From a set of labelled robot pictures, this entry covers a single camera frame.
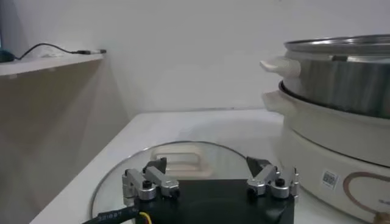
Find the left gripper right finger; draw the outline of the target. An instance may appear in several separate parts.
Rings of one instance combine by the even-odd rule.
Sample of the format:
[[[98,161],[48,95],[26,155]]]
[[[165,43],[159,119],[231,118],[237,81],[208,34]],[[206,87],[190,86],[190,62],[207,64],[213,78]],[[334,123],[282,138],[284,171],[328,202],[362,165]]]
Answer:
[[[284,200],[299,195],[299,173],[295,167],[279,169],[266,159],[246,157],[252,174],[247,180],[250,198],[259,198],[270,193],[272,197]]]

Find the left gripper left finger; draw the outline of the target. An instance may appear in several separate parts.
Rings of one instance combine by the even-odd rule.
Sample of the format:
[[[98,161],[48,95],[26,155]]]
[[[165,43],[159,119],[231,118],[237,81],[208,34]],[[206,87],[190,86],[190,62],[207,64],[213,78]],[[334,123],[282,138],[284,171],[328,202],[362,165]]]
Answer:
[[[179,181],[166,175],[167,159],[149,161],[142,171],[126,169],[122,174],[122,196],[125,206],[132,206],[135,199],[152,201],[158,193],[162,197],[178,199]]]

